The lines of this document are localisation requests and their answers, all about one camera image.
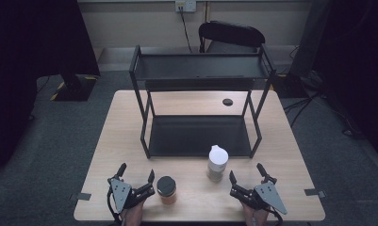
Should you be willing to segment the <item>black curtain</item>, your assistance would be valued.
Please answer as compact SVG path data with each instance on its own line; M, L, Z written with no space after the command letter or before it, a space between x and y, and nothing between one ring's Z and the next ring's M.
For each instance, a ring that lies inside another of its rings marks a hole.
M27 126L37 79L60 74L99 75L77 0L0 0L0 167L7 164Z
M332 0L317 68L378 153L378 0Z

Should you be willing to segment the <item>black chair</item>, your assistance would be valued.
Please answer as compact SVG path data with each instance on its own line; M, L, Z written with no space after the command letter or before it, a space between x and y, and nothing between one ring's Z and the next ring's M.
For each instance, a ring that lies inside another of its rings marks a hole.
M256 53L266 42L254 27L220 21L201 24L198 33L201 53Z

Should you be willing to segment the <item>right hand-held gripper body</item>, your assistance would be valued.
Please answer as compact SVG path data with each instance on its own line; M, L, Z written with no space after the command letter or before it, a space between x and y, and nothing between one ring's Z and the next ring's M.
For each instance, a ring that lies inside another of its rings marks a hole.
M284 215L288 213L273 183L261 184L252 189L232 184L230 195L254 210L266 209L270 206Z

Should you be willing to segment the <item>glass jar with black lid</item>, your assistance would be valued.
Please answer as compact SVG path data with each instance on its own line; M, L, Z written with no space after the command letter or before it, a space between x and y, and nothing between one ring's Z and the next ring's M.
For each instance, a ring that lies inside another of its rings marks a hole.
M159 178L156 190L163 204L171 205L176 202L176 182L171 176Z

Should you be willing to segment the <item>person's left hand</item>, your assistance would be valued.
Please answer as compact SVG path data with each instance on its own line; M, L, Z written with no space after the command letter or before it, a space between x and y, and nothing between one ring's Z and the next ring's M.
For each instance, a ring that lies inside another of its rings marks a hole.
M140 202L130 209L123 210L120 213L121 226L140 226L142 222L143 206L144 202Z

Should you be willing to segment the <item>black metal shelf rack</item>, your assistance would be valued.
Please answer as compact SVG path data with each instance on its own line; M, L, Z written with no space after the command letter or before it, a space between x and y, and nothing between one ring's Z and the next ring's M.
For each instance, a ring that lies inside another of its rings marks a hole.
M140 141L148 157L203 156L218 144L232 156L252 158L262 140L258 117L276 76L265 45L256 53L144 54L135 47L129 68L150 140ZM152 94L172 91L244 91L242 112L233 115L157 115Z

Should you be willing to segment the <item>black stand base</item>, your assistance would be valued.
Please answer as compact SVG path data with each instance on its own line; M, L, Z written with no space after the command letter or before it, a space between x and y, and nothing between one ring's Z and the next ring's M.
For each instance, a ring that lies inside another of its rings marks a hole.
M63 82L50 98L56 102L86 102L97 81L95 76L63 74Z

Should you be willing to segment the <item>grey table bracket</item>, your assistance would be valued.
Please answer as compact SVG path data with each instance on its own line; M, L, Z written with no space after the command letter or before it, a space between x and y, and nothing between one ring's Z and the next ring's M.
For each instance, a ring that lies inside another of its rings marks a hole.
M316 188L308 188L304 191L306 196L318 196L319 198L325 198L326 193L323 190Z
M90 200L90 197L91 197L91 194L90 193L73 193L70 195L69 197L69 200L70 201L79 201L79 200L82 200L82 201L89 201Z

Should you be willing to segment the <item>white wall socket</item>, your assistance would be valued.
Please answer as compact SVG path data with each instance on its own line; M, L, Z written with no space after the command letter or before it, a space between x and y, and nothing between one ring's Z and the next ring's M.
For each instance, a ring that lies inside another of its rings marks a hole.
M176 12L196 12L197 1L196 0L175 0Z

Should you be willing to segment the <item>glass jar with white lid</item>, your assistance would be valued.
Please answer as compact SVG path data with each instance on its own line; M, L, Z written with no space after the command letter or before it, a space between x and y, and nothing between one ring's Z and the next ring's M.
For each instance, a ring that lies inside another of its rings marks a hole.
M208 154L207 176L213 182L219 182L223 177L229 159L228 152L218 145L213 145Z

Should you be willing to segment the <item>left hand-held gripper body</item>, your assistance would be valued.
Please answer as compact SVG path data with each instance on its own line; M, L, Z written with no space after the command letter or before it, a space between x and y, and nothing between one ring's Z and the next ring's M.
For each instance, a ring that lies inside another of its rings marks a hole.
M107 205L112 214L120 214L155 194L153 185L147 183L139 188L133 188L117 178L108 179L108 183Z

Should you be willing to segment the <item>person's right hand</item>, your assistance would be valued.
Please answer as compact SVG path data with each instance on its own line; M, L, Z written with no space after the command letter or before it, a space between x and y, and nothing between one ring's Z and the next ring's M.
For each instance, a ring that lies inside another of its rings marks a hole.
M266 210L254 210L244 202L241 204L244 212L246 226L266 226L269 212Z

